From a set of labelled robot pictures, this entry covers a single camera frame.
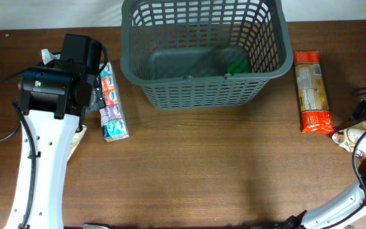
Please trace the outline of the white brown snack bag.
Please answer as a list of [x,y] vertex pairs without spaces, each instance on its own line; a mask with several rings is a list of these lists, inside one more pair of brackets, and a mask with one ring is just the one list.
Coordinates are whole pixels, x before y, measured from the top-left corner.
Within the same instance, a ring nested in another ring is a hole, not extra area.
[[[362,121],[356,125],[344,128],[332,135],[332,140],[346,151],[352,153],[359,138],[366,132],[366,122]],[[360,142],[356,157],[362,161],[366,158],[366,136]]]

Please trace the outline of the grey plastic lattice basket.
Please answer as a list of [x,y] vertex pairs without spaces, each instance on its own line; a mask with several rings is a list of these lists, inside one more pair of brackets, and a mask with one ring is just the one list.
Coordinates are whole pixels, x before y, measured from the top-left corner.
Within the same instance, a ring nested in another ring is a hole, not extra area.
[[[241,106],[292,67],[280,0],[126,0],[121,12],[121,70],[162,110]],[[234,60],[249,73],[228,74]]]

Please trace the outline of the green lidded small jar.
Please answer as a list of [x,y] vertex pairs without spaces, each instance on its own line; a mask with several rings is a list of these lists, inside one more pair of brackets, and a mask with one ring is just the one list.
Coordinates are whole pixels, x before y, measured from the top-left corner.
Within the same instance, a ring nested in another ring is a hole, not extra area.
[[248,64],[242,60],[234,60],[228,64],[226,72],[232,76],[235,74],[249,73]]

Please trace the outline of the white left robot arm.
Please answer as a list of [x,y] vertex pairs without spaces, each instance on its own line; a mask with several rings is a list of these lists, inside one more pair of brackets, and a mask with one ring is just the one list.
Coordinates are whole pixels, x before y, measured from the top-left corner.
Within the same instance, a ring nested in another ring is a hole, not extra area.
[[15,109],[22,127],[17,185],[6,228],[63,228],[62,196],[71,142],[98,87],[104,46],[66,34],[58,59],[22,74]]

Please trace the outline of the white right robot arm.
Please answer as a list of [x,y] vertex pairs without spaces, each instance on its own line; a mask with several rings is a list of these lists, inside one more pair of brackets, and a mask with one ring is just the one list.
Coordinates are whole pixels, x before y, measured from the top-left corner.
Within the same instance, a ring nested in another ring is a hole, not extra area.
[[355,181],[322,206],[289,217],[282,228],[347,228],[366,216],[366,99],[351,120],[357,124],[337,131],[332,140],[351,153]]

